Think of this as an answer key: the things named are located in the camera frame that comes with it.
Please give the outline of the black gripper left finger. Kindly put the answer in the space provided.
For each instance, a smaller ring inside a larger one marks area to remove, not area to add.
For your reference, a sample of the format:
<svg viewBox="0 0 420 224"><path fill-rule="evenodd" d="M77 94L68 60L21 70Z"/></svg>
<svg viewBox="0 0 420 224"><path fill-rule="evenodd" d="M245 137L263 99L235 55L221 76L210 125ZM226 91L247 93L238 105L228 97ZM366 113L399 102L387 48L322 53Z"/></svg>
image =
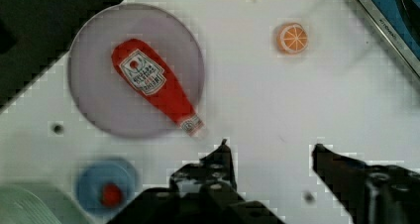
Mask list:
<svg viewBox="0 0 420 224"><path fill-rule="evenodd" d="M175 171L169 179L169 188L177 191L181 197L187 193L198 193L205 184L223 182L237 189L233 156L228 140L197 163L184 165Z"/></svg>

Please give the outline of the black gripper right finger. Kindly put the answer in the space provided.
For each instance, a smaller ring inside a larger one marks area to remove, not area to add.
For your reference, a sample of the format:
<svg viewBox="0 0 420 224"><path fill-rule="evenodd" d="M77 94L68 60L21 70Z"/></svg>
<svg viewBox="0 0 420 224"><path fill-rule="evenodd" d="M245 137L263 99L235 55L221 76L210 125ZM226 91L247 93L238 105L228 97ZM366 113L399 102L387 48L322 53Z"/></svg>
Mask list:
<svg viewBox="0 0 420 224"><path fill-rule="evenodd" d="M419 173L397 165L368 165L322 144L312 169L352 217L354 224L420 224Z"/></svg>

